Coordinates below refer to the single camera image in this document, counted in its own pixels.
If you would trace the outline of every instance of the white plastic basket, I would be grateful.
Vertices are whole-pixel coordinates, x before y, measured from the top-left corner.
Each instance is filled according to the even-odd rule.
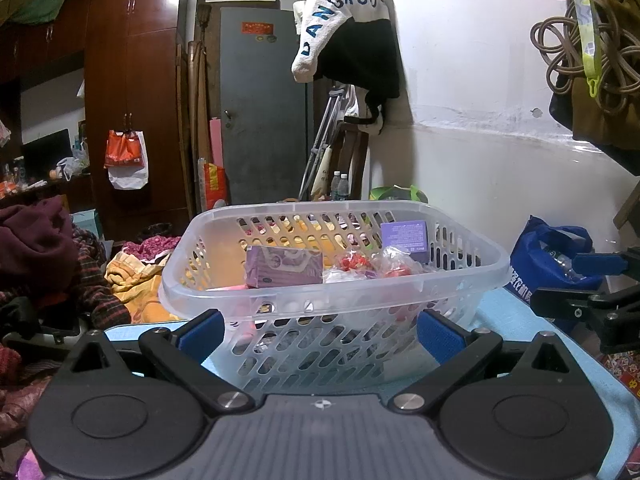
[[[246,247],[321,249],[325,265],[347,246],[380,250],[380,224],[425,220],[430,265],[440,272],[324,285],[210,290],[244,281]],[[436,308],[473,316],[481,293],[503,286],[509,257],[442,211],[419,202],[303,202],[233,206],[191,221],[162,272],[159,296],[178,316],[208,308],[225,317],[210,356],[217,373],[254,395],[330,394],[427,371],[415,318]]]

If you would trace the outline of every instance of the lavender product box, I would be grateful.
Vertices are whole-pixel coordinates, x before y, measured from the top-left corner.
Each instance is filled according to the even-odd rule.
[[[322,253],[262,245],[246,249],[246,284],[255,288],[322,283]]]
[[[424,220],[390,222],[382,224],[382,246],[397,247],[411,254],[412,259],[421,264],[429,263],[429,239]]]

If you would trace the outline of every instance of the pink fabric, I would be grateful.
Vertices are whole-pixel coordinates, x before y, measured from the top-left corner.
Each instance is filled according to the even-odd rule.
[[[42,469],[40,469],[38,460],[31,449],[27,451],[20,461],[15,478],[16,480],[43,480]]]
[[[127,242],[122,250],[127,254],[133,254],[141,262],[153,262],[158,256],[168,254],[173,251],[180,241],[180,237],[166,238],[164,236],[154,236],[148,238],[141,244]]]

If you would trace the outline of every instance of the gray door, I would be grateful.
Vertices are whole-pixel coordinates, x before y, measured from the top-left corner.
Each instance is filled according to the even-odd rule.
[[[290,10],[221,10],[220,111],[233,204],[298,196],[306,164],[306,97],[305,85],[291,75],[297,50]]]

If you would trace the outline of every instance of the black circular pad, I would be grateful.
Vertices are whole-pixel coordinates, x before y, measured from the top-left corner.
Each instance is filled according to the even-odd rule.
[[[498,478],[558,480],[597,472],[611,424],[591,385],[504,379],[464,386],[444,402],[439,423],[446,443]]]
[[[28,435],[48,467],[62,476],[125,479],[162,469],[191,451],[204,424],[191,394],[133,375],[124,384],[100,382],[59,385],[55,396],[45,392],[36,406]]]
[[[524,438],[553,436],[569,422],[569,415],[560,404],[532,395],[501,400],[494,407],[494,417],[504,431]]]
[[[100,396],[82,403],[73,416],[78,430],[94,438],[118,438],[138,430],[146,422],[142,400],[124,395]]]

